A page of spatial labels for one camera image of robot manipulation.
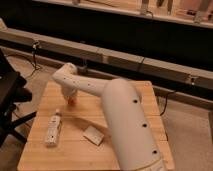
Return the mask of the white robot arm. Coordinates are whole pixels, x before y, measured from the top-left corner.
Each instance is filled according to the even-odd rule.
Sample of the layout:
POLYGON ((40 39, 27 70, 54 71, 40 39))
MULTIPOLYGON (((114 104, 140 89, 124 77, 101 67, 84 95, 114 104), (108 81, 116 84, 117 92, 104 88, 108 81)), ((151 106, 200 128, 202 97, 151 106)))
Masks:
POLYGON ((74 74, 66 63, 53 74, 62 87, 98 96, 121 171, 167 171, 150 124, 144 114, 141 95, 128 80, 97 79, 74 74))

